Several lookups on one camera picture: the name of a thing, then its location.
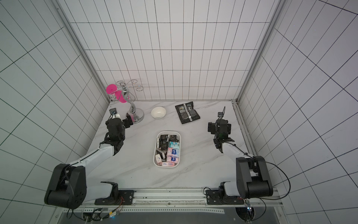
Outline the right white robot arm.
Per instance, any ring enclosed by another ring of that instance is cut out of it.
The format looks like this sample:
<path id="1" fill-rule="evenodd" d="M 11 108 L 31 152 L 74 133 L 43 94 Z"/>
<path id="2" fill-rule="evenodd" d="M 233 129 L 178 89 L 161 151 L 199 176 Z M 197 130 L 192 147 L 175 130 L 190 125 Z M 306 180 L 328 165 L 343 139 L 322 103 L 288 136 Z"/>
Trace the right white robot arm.
<path id="1" fill-rule="evenodd" d="M 269 162 L 241 150 L 229 137 L 231 124 L 227 120 L 219 118 L 209 122 L 208 132 L 214 136 L 215 147 L 235 163 L 235 180 L 220 185 L 223 195 L 272 200 L 274 190 L 267 167 Z"/>

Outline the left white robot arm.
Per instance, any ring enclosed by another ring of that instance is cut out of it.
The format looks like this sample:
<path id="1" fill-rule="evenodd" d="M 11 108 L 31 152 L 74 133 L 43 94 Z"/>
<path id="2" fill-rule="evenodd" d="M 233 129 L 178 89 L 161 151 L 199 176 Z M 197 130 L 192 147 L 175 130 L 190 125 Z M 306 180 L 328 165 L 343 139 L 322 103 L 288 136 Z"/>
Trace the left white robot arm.
<path id="1" fill-rule="evenodd" d="M 46 205 L 74 210 L 83 202 L 92 200 L 103 205 L 117 205 L 123 201 L 117 183 L 87 184 L 88 175 L 120 151 L 125 141 L 125 131 L 133 125 L 133 121 L 129 114 L 122 119 L 119 114 L 112 113 L 105 124 L 108 132 L 97 149 L 54 168 L 44 197 Z"/>

